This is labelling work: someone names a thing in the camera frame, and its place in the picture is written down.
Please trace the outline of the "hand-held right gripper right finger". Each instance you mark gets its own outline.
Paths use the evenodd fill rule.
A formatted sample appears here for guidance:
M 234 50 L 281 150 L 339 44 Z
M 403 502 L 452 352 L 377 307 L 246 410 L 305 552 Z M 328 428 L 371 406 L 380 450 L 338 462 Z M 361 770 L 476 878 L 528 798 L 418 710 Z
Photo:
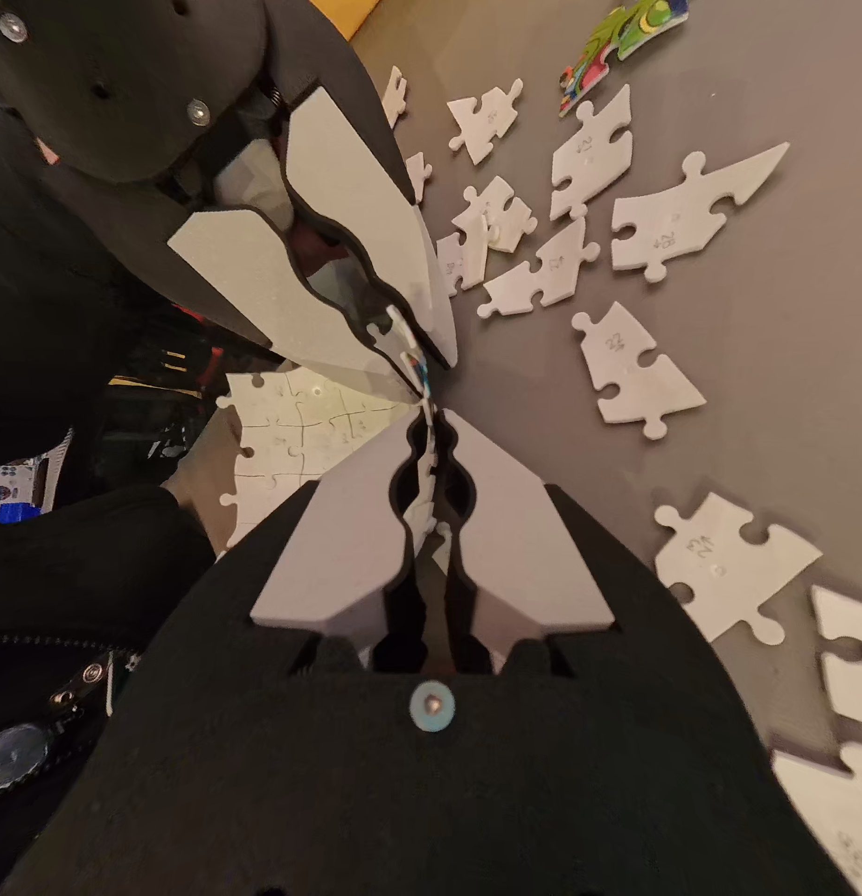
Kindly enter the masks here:
M 445 612 L 455 658 L 508 658 L 522 641 L 591 633 L 616 620 L 547 485 L 450 409 L 445 448 L 451 537 Z

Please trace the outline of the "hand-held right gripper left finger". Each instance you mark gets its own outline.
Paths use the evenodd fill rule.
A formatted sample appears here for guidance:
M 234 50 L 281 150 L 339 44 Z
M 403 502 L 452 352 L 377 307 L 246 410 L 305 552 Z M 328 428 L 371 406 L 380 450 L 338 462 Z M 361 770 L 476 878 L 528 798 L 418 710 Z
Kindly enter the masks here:
M 342 637 L 359 655 L 388 635 L 385 602 L 415 558 L 403 511 L 417 495 L 416 418 L 398 420 L 315 483 L 251 609 L 255 624 Z

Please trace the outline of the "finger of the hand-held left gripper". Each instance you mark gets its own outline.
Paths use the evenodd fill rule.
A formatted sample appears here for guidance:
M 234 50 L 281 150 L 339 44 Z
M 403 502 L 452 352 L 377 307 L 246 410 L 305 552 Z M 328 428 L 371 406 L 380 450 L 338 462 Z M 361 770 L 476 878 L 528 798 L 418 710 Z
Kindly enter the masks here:
M 338 385 L 418 404 L 424 356 L 398 309 L 358 322 L 316 293 L 295 269 L 288 244 L 259 211 L 191 215 L 168 246 L 271 342 L 271 349 Z
M 405 196 L 322 84 L 291 110 L 283 175 L 302 216 L 358 261 L 445 370 L 458 363 L 450 299 L 420 208 Z

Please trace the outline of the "single white puzzle piece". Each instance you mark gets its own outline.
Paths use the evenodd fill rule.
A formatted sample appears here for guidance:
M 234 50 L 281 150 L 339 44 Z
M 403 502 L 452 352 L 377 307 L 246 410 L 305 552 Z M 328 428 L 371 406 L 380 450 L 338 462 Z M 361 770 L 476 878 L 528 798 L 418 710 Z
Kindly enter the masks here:
M 418 559 L 428 537 L 436 534 L 438 530 L 436 494 L 440 454 L 435 422 L 424 411 L 417 413 L 409 435 L 410 443 L 418 451 L 415 464 L 417 495 L 410 500 L 403 511 L 403 519 L 410 529 L 413 554 Z

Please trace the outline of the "partly built white puzzle ball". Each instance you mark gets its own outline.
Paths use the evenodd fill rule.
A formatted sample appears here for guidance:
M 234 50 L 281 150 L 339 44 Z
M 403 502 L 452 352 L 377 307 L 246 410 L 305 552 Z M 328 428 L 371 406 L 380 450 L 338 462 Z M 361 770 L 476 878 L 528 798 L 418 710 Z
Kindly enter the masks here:
M 221 504 L 235 505 L 235 546 L 309 480 L 355 454 L 418 405 L 352 390 L 298 367 L 289 372 L 228 375 L 231 396 L 217 400 L 234 409 L 242 425 L 242 454 L 235 463 L 235 491 Z

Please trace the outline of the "white puzzle pieces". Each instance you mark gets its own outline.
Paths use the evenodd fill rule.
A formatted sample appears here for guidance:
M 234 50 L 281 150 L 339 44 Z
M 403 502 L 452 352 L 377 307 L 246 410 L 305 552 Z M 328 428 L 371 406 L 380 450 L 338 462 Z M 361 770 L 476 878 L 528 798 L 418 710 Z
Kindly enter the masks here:
M 550 219 L 571 218 L 558 237 L 581 237 L 586 204 L 627 173 L 633 159 L 631 88 L 625 84 L 608 103 L 594 108 L 586 95 L 597 80 L 566 91 L 561 111 L 574 109 L 577 132 L 553 155 Z M 704 156 L 694 152 L 683 162 L 696 163 L 686 180 L 660 197 L 616 200 L 612 230 L 633 226 L 636 234 L 612 244 L 616 271 L 641 268 L 649 283 L 665 275 L 665 262 L 684 252 L 702 250 L 725 218 L 711 212 L 722 198 L 745 202 L 773 172 L 788 143 L 783 142 L 711 175 L 702 173 Z M 608 424 L 642 423 L 649 440 L 667 433 L 665 416 L 697 409 L 705 397 L 665 355 L 640 365 L 642 355 L 657 348 L 648 330 L 619 302 L 594 321 L 579 313 L 571 321 L 583 334 L 580 343 L 595 390 L 614 386 L 615 396 L 598 400 Z M 620 633 L 613 646 L 642 659 L 661 648 L 664 659 L 694 662 L 680 675 L 683 685 L 702 686 L 704 666 L 712 660 L 710 645 L 738 623 L 756 639 L 781 644 L 783 627 L 761 613 L 762 605 L 820 558 L 820 551 L 795 532 L 771 526 L 765 543 L 753 545 L 740 532 L 751 514 L 711 493 L 694 514 L 683 518 L 663 505 L 655 520 L 673 531 L 655 559 L 656 574 L 637 561 L 624 559 L 621 547 L 596 550 L 596 570 L 605 572 L 602 590 L 619 599 L 614 611 Z M 827 641 L 852 638 L 862 643 L 862 602 L 830 588 L 814 586 L 811 600 L 820 635 Z M 853 662 L 833 652 L 821 656 L 823 683 L 833 710 L 862 722 L 862 660 Z M 784 752 L 772 756 L 772 770 L 791 797 L 821 847 L 841 874 L 862 894 L 862 744 L 845 743 L 841 772 Z

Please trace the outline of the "colourful printed puzzle piece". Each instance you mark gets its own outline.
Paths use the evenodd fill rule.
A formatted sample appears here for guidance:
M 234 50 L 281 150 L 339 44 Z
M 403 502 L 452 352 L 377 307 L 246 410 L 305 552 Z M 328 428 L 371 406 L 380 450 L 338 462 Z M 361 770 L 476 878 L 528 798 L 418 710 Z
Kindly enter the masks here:
M 625 61 L 649 41 L 686 22 L 689 13 L 688 1 L 638 1 L 613 8 L 594 27 L 576 63 L 560 76 L 559 118 L 565 118 L 607 77 L 612 56 Z

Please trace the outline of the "yellow plastic bin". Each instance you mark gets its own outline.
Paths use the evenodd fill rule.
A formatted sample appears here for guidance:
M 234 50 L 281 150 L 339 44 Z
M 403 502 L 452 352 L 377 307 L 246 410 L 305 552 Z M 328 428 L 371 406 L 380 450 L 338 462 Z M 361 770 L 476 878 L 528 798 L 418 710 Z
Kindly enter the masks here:
M 311 3 L 335 26 L 344 39 L 350 41 L 379 4 L 379 1 L 315 0 Z

